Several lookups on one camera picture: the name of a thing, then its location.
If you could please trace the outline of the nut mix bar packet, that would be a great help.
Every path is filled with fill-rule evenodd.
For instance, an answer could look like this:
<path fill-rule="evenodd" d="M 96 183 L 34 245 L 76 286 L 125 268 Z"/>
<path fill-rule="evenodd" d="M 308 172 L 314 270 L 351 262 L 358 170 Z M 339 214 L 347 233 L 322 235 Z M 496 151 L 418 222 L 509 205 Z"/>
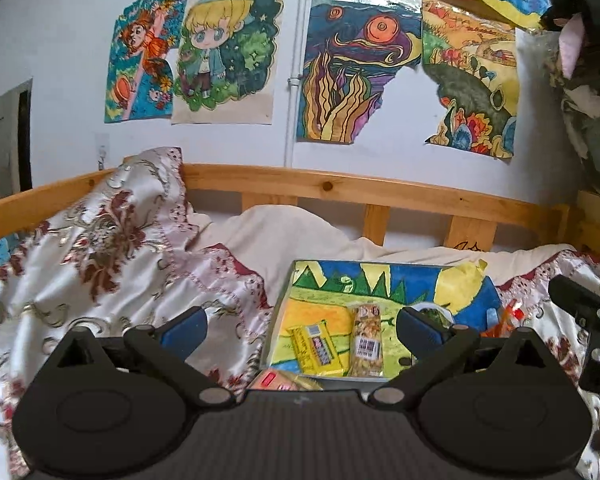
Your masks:
<path fill-rule="evenodd" d="M 354 309 L 348 375 L 381 377 L 383 366 L 380 309 L 377 304 L 359 304 Z"/>

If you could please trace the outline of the white wall pipe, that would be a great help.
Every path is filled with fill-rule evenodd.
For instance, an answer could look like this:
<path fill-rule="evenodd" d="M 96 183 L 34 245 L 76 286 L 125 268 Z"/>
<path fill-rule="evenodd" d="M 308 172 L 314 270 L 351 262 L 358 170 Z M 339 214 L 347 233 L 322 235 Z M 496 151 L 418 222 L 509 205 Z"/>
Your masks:
<path fill-rule="evenodd" d="M 298 113 L 298 93 L 301 86 L 304 20 L 306 19 L 306 0 L 298 0 L 296 22 L 294 23 L 294 50 L 291 58 L 291 73 L 288 86 L 288 117 L 284 151 L 284 167 L 291 168 L 294 163 L 294 138 Z"/>

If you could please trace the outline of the white green pickle packet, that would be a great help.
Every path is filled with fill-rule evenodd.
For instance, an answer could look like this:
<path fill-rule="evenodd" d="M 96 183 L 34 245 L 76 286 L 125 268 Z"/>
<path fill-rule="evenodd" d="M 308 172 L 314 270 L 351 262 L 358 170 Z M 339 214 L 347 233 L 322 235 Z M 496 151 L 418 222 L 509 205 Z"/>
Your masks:
<path fill-rule="evenodd" d="M 452 313 L 447 308 L 440 307 L 433 302 L 418 302 L 411 304 L 411 308 L 429 318 L 430 321 L 440 324 L 443 328 L 449 328 L 455 323 Z"/>

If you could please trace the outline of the orange red sauce packet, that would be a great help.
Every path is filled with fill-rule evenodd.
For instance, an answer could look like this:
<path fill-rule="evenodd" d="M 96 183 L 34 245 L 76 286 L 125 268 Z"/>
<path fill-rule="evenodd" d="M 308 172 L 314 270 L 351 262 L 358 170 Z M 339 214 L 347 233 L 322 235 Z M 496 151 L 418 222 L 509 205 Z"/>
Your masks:
<path fill-rule="evenodd" d="M 486 310 L 486 330 L 481 336 L 486 338 L 507 338 L 522 325 L 526 314 L 520 300 L 510 300 L 505 307 Z"/>

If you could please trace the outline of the orange hair girl drawing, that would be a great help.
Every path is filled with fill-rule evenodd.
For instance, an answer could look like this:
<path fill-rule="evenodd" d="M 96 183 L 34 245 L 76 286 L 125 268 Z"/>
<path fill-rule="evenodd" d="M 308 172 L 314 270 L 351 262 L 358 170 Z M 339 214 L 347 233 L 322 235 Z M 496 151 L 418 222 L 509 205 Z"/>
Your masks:
<path fill-rule="evenodd" d="M 174 77 L 168 54 L 181 39 L 185 0 L 136 0 L 114 23 L 104 122 L 168 118 Z"/>

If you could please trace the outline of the floral satin bed cover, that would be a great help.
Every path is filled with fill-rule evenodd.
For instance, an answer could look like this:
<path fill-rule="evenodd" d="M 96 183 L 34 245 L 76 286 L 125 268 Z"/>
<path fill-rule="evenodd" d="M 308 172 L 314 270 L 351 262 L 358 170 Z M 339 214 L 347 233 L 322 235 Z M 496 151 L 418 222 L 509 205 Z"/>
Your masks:
<path fill-rule="evenodd" d="M 181 170 L 178 148 L 135 156 L 42 221 L 0 266 L 0 479 L 28 474 L 12 415 L 70 330 L 119 337 L 201 307 L 208 333 L 187 363 L 235 394 L 259 373 L 280 293 L 269 300 L 262 276 L 225 246 L 193 248 L 200 227 Z M 548 283 L 560 274 L 600 295 L 600 258 L 573 248 L 501 285 L 492 282 L 502 307 L 521 301 L 524 325 L 578 380 L 588 337 L 550 302 Z"/>

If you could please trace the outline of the cream blanket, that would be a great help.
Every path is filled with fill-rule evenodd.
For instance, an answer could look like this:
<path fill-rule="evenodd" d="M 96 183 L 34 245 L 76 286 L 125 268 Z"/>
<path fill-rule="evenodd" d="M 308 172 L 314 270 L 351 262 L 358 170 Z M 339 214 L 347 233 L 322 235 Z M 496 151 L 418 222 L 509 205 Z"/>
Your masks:
<path fill-rule="evenodd" d="M 255 206 L 239 216 L 215 222 L 200 212 L 193 214 L 200 232 L 195 250 L 216 244 L 225 246 L 248 269 L 265 282 L 266 296 L 276 301 L 290 264 L 294 260 L 358 260 L 452 266 L 463 261 L 484 260 L 486 274 L 501 285 L 524 274 L 563 250 L 568 244 L 543 245 L 516 252 L 470 252 L 446 247 L 385 248 L 364 237 L 351 240 L 336 226 L 312 212 L 284 205 Z"/>

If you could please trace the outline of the hanging clothes pile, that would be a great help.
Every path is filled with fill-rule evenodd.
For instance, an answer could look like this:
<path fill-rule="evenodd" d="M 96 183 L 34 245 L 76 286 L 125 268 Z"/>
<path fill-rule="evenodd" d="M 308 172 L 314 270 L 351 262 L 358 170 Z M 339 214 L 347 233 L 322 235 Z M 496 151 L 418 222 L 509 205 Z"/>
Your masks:
<path fill-rule="evenodd" d="M 550 0 L 541 24 L 556 37 L 545 66 L 567 136 L 600 195 L 600 0 Z"/>

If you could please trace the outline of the landscape hill drawing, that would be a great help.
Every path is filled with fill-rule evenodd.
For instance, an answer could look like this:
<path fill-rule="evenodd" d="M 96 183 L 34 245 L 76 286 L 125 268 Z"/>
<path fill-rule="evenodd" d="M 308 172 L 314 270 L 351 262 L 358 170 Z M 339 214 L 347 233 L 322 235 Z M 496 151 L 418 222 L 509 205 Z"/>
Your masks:
<path fill-rule="evenodd" d="M 513 26 L 422 0 L 422 68 L 445 109 L 428 144 L 514 157 L 519 80 Z"/>

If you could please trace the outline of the swirly night sky drawing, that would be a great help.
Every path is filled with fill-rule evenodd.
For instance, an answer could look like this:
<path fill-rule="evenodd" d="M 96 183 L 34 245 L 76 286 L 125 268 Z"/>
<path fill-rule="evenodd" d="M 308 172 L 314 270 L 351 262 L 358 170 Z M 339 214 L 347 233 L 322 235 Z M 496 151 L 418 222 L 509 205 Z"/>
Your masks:
<path fill-rule="evenodd" d="M 296 139 L 352 144 L 422 59 L 422 0 L 310 0 Z"/>

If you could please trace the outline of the yellow snack bar packet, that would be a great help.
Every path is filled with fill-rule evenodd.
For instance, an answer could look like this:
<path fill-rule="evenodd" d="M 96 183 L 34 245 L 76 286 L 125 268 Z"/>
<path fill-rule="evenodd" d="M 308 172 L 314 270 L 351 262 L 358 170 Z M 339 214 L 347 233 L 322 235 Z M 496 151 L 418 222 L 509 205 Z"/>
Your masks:
<path fill-rule="evenodd" d="M 344 374 L 344 366 L 324 320 L 297 325 L 288 332 L 303 374 L 318 377 L 341 377 Z"/>

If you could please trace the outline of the grey tray with painted lining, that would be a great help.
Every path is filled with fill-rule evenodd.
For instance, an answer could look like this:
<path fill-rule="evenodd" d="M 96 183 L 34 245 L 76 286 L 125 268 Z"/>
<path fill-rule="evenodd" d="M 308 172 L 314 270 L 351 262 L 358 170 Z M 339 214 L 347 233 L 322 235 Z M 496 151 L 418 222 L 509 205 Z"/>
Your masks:
<path fill-rule="evenodd" d="M 296 260 L 262 363 L 311 378 L 396 377 L 416 359 L 414 339 L 398 336 L 402 309 L 444 328 L 463 324 L 485 333 L 498 324 L 503 307 L 487 266 Z"/>

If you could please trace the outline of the blond boy drawing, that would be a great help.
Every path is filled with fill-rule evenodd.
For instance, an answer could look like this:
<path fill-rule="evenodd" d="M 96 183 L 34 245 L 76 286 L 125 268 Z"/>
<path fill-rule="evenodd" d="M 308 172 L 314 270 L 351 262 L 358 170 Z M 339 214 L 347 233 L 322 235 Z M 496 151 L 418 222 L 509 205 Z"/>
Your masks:
<path fill-rule="evenodd" d="M 269 125 L 283 0 L 187 0 L 171 122 Z"/>

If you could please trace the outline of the rice cracker snack bag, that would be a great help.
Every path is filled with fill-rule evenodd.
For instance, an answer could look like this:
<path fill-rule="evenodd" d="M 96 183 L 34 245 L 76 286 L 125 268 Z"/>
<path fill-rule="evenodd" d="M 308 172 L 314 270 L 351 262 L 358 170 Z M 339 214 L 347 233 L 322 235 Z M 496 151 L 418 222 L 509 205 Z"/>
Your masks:
<path fill-rule="evenodd" d="M 269 367 L 261 370 L 259 374 L 250 382 L 249 390 L 266 391 L 322 391 L 322 386 L 311 378 L 298 374 L 287 372 L 286 370 L 276 370 Z"/>

